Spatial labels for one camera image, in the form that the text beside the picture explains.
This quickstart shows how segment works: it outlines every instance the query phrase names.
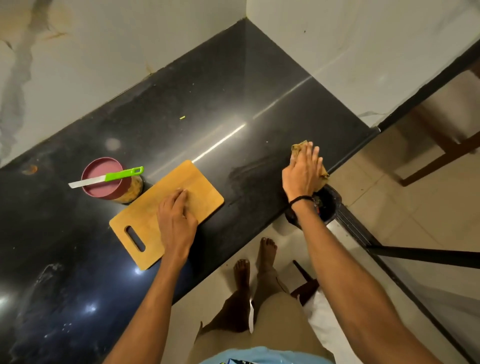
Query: black bracelet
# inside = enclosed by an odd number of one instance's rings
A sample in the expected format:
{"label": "black bracelet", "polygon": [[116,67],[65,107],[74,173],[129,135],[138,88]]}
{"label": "black bracelet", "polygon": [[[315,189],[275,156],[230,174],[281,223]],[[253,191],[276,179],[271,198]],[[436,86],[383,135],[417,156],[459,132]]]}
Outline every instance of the black bracelet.
{"label": "black bracelet", "polygon": [[307,196],[307,195],[298,196],[297,198],[294,198],[293,200],[290,201],[290,203],[289,203],[290,207],[292,207],[292,205],[293,205],[294,203],[296,203],[297,201],[300,201],[300,200],[310,200],[310,201],[312,201],[312,202],[315,202],[315,201],[313,200],[313,197],[312,197],[312,196]]}

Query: plastic container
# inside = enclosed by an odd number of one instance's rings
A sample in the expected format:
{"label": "plastic container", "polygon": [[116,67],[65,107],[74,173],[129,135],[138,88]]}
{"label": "plastic container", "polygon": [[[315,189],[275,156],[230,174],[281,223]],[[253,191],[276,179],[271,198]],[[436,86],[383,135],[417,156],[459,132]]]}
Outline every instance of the plastic container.
{"label": "plastic container", "polygon": [[[125,168],[114,158],[102,157],[95,159],[86,166],[82,173],[82,180],[98,177],[103,174],[120,172]],[[120,180],[95,183],[84,186],[83,191],[92,197],[111,200],[119,204],[127,204],[141,195],[144,182],[140,176],[122,178]]]}
{"label": "plastic container", "polygon": [[[317,195],[322,202],[320,207],[319,216],[322,221],[327,225],[329,222],[333,221],[336,216],[336,212],[340,205],[342,204],[342,196],[335,190],[335,188],[326,184],[324,188],[320,191],[315,192],[314,195]],[[285,212],[285,217],[290,224],[295,225],[297,228],[301,229],[298,224],[297,216],[291,208]]]}

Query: light blue t-shirt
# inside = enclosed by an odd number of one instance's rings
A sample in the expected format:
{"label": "light blue t-shirt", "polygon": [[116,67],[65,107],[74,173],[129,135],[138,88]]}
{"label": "light blue t-shirt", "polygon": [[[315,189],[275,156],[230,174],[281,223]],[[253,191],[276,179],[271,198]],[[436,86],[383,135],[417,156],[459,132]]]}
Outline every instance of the light blue t-shirt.
{"label": "light blue t-shirt", "polygon": [[332,364],[328,359],[304,352],[281,352],[265,346],[237,350],[230,349],[217,354],[201,364]]}

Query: foot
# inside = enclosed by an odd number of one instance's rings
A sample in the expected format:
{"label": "foot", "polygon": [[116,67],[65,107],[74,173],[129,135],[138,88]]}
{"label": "foot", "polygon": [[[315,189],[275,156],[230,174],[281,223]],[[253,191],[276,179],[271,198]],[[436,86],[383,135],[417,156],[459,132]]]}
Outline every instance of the foot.
{"label": "foot", "polygon": [[233,267],[233,275],[237,290],[250,290],[250,262],[247,259],[240,259]]}
{"label": "foot", "polygon": [[258,251],[259,268],[269,269],[273,267],[275,261],[277,245],[270,238],[260,240],[260,249]]}

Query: knife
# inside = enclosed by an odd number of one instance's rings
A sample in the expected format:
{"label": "knife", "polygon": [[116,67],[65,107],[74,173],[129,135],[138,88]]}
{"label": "knife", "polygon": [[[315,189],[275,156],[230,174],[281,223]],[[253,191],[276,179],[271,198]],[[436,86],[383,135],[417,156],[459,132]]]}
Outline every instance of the knife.
{"label": "knife", "polygon": [[95,183],[110,182],[114,180],[119,180],[120,178],[138,176],[143,172],[144,172],[143,167],[135,167],[135,168],[130,168],[129,170],[121,170],[120,172],[107,173],[107,174],[104,174],[103,176],[88,178],[86,180],[81,180],[77,182],[71,182],[68,185],[70,186],[70,188],[83,187],[83,186],[88,186]]}

